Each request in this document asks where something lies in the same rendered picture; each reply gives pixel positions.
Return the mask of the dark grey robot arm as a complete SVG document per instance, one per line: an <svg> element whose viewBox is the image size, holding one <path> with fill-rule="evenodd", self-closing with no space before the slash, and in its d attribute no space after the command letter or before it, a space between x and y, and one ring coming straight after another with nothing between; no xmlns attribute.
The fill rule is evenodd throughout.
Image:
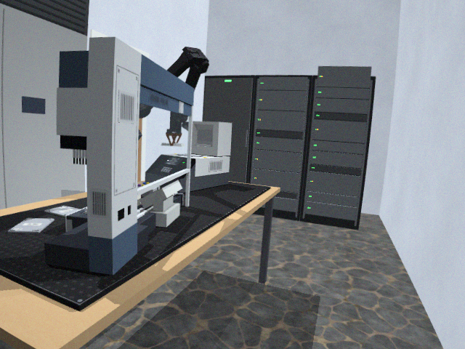
<svg viewBox="0 0 465 349"><path fill-rule="evenodd" d="M209 60L198 48L184 47L182 51L183 53L177 61L167 69L167 71L178 78L184 71L190 68L185 83L195 89L200 75L207 72L209 67L209 63L207 61Z"/></svg>

